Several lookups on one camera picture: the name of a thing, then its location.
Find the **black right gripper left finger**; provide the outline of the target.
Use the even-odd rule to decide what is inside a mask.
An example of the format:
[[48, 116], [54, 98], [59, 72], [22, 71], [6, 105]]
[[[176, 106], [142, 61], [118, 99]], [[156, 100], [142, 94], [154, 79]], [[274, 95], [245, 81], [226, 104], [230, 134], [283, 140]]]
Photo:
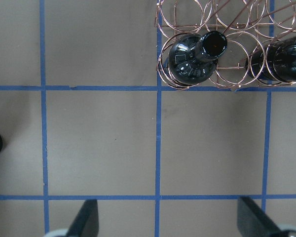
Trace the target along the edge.
[[99, 233], [98, 203], [86, 200], [68, 229], [69, 237], [97, 237]]

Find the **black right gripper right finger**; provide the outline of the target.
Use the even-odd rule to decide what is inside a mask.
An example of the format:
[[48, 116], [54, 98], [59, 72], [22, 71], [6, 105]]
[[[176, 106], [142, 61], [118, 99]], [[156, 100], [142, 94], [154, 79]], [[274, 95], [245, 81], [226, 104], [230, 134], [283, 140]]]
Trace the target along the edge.
[[237, 201], [237, 228], [242, 237], [285, 237], [282, 231], [248, 196]]

